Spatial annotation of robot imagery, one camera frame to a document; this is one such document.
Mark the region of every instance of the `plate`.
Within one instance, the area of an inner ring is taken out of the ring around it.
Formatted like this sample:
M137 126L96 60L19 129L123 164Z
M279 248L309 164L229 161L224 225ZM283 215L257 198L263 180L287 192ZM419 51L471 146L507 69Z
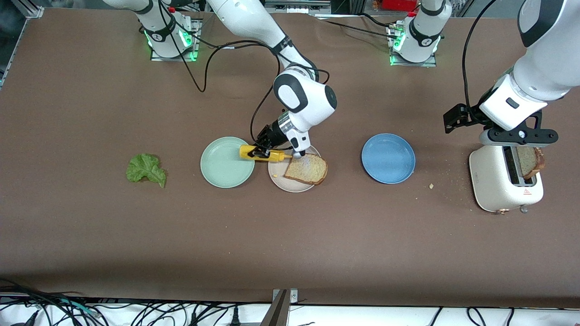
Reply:
M205 180L220 188L232 188L248 180L255 162L240 157L240 146L247 144L236 137L223 137L209 144L200 162Z
M362 165L378 182L400 183L415 170L415 153L411 145L392 133L371 137L362 150Z
M292 150L284 152L288 155L292 155ZM320 153L313 146L308 147L306 152L320 156ZM306 184L296 180L286 179L284 177L288 165L290 165L290 160L291 158L283 160L282 162L268 162L268 173L270 174L270 179L272 179L274 184L278 186L278 188L289 193L301 193L314 187L313 184Z

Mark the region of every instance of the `yellow tool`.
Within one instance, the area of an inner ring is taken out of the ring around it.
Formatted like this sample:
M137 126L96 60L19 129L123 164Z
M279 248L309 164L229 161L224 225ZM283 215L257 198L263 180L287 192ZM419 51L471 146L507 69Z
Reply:
M286 158L292 158L291 155L286 155L284 151L278 150L270 150L270 156L268 158L254 156L251 157L248 154L251 153L256 149L256 146L251 145L242 145L240 146L240 157L245 158L246 160L256 160L256 161L272 161L272 162L281 162Z

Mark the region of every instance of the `white floor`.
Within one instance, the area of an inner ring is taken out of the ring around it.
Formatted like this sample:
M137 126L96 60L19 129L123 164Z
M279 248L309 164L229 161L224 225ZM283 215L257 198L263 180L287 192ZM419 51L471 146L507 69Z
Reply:
M110 307L119 307L124 304L108 304ZM160 309L166 310L173 305L166 305ZM194 306L184 311L176 311L166 316L175 319L175 325L181 326L186 322L186 315L191 318ZM269 305L252 304L240 306L240 321L242 323L259 323L266 314ZM64 315L55 307L49 307L52 323L56 323ZM105 316L110 326L130 326L137 314L143 310L142 306L129 306L123 309L99 310ZM437 308L431 307L353 307L353 306L292 306L289 313L288 326L300 326L314 322L314 326L351 326L351 325L384 325L384 326L427 326L431 322ZM10 326L15 323L24 323L36 311L34 307L14 305L0 311L0 326ZM506 325L509 309L479 309L487 326ZM202 320L199 326L213 326L222 312L215 313ZM231 322L233 309L216 326L228 326ZM151 313L142 322L149 325L160 313ZM481 324L477 315L473 318ZM157 321L155 326L173 326L173 319L165 318ZM516 309L511 326L575 326L580 323L580 311L577 310L549 310L549 309ZM63 321L59 326L72 325L70 320ZM467 319L465 308L444 308L437 318L436 326L474 326ZM38 314L34 326L49 326L45 313Z

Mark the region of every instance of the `slice of bread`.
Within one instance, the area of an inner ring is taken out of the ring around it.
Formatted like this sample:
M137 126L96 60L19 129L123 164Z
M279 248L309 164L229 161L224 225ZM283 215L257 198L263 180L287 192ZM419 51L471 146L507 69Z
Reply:
M328 164L323 158L307 153L302 158L292 158L284 177L302 183L319 185L324 181L327 171Z
M546 167L542 149L539 147L518 146L517 156L520 160L521 175L529 179Z

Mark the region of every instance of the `blue plate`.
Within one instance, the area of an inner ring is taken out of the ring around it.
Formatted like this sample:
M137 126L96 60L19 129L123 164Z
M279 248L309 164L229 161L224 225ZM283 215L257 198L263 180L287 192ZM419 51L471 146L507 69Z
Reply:
M362 165L378 182L400 183L415 170L415 153L411 145L392 133L371 137L362 150Z

